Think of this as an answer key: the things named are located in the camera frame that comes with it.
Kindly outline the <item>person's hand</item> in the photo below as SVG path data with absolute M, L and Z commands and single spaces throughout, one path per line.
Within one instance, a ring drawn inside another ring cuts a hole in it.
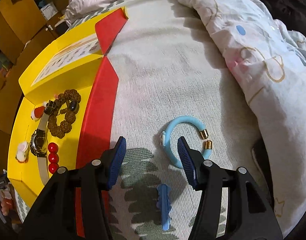
M 9 215 L 9 212 L 14 209 L 13 200 L 8 198 L 3 198 L 0 202 L 0 206 L 4 216 Z

